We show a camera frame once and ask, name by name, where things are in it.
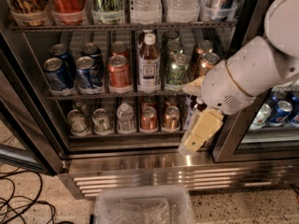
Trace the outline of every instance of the label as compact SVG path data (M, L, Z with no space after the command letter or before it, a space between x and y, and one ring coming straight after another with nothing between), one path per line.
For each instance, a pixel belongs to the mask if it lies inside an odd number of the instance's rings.
M139 60L140 86L155 87L160 85L160 58L155 60Z

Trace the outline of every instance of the terrazzo floor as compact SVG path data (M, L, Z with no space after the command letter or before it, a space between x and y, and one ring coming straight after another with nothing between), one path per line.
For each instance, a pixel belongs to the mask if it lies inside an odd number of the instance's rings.
M17 146L16 140L7 128L0 123L0 143ZM7 207L4 200L13 198L9 203L13 208L28 203L22 195L34 199L40 188L38 175L21 173L4 179L6 173L16 168L0 163L0 223L13 216L5 217ZM43 187L38 200L40 204L33 205L9 224L29 223L76 223L89 224L94 213L95 201L75 200L57 176L41 175ZM196 224L298 224L299 206L297 197L291 186L277 186L250 189L215 189L207 191L191 191L192 210ZM48 202L55 207L56 213L51 221Z

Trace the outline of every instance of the silver can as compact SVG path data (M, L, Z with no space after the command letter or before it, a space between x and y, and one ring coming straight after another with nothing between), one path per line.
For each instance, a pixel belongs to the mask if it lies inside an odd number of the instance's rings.
M188 82L188 57L185 54L175 54L166 73L166 83L172 86L181 86Z
M93 112L94 129L97 132L104 132L111 129L111 124L107 112L103 108L98 108Z
M213 52L203 54L197 65L194 78L204 76L210 69L214 68L220 60L220 57Z
M265 121L269 118L270 115L271 107L268 104L263 104L249 128L251 130L262 128L265 124Z
M78 109L73 109L68 113L67 121L73 133L82 133L88 129L85 116Z

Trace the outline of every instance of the refrigerator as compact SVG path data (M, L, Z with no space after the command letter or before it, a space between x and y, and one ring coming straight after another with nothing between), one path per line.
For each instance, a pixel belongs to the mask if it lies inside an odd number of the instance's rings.
M120 24L51 24L19 26L11 21L6 0L0 0L0 82L1 120L22 147L0 145L0 162L46 175L57 175L75 198L93 198L107 188L181 184L189 190L224 189L285 184L296 181L299 165L297 130L262 128L249 131L267 91L255 103L232 116L194 156L178 153L182 128L168 133L140 132L140 97L135 69L136 38L142 30L153 29L158 39L167 30L178 30L187 56L198 39L212 41L222 59L230 57L254 36L263 35L263 16L273 0L235 0L238 9L231 21L130 22L127 9ZM125 43L130 49L133 91L111 93L105 79L105 93L53 96L42 70L50 48L65 43L78 59L81 46L96 43L105 64L111 44ZM183 91L167 91L162 85L154 95L159 110L163 98L176 94L184 104ZM70 132L67 114L73 101L84 99L92 110L102 108L114 124L109 135L91 131L86 136ZM135 108L136 131L119 133L116 110L122 102Z

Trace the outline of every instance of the can lid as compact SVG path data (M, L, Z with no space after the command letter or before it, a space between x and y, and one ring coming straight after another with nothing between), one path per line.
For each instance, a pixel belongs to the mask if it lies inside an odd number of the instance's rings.
M186 65L188 64L188 57L185 54L175 54L173 59L176 65Z
M208 40L200 40L195 45L197 47L197 51L201 51L200 53L211 52L213 50L213 44Z
M112 52L125 52L126 50L127 50L127 46L121 41L114 42L111 45Z
M127 59L121 55L111 56L109 59L109 64L113 67L122 67L127 63Z
M144 37L144 42L147 45L154 45L156 43L156 35L146 34Z
M63 61L59 58L49 58L44 62L44 69L46 71L56 71L63 65Z
M278 102L278 107L282 111L286 111L286 112L291 112L292 111L292 105L289 102L286 102L286 101L279 101Z
M178 31L166 31L164 36L168 39L176 39L179 36Z
M93 67L93 65L94 65L94 60L89 56L82 56L76 61L76 67L78 69L83 69L83 70L88 69Z
M94 54L97 51L97 49L98 47L93 42L89 42L84 44L82 52L86 55L91 55Z
M203 54L201 60L206 63L207 65L211 65L211 64L217 64L220 61L220 57L212 52L209 53L205 53Z
M166 110L165 113L170 118L177 118L179 116L179 109L176 106L170 105Z
M142 114L146 117L146 118L153 118L155 115L156 115L157 111L154 107L145 107L143 110L142 110Z
M106 115L106 110L104 108L98 108L93 112L93 118L99 119Z
M167 49L169 51L181 51L183 52L183 46L179 41L170 41L167 43Z
M63 55L68 51L68 46L66 44L56 44L50 49L50 53L54 56Z

